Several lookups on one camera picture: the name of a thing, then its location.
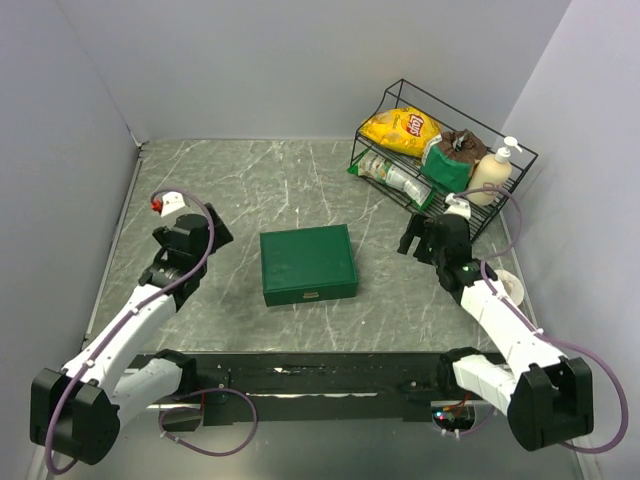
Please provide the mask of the green jewelry box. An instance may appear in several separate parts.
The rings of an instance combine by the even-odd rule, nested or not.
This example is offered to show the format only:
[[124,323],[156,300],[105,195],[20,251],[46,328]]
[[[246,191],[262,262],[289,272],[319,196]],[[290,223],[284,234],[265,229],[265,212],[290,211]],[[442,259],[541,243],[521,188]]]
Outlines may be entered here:
[[348,227],[311,227],[260,235],[268,307],[352,298],[359,279]]

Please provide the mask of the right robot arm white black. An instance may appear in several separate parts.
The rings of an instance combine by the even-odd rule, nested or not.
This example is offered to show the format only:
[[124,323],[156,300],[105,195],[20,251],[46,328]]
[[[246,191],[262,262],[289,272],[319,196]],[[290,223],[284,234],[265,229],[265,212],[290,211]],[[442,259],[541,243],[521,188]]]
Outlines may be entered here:
[[465,347],[442,355],[437,386],[456,399],[466,391],[507,418],[527,451],[572,440],[594,428],[593,377],[581,358],[568,358],[520,319],[497,274],[472,253],[466,218],[411,216],[398,251],[434,267],[439,284],[490,337],[504,358],[492,363]]

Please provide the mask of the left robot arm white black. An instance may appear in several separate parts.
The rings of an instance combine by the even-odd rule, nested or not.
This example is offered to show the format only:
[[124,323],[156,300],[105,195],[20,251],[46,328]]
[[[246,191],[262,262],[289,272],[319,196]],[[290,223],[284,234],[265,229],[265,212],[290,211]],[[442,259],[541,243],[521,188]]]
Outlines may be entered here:
[[100,462],[120,430],[165,396],[191,399],[198,389],[194,361],[165,350],[130,377],[125,370],[152,334],[200,287],[207,259],[233,236],[211,204],[159,227],[160,246],[129,300],[105,329],[60,370],[41,370],[30,395],[31,441],[88,465]]

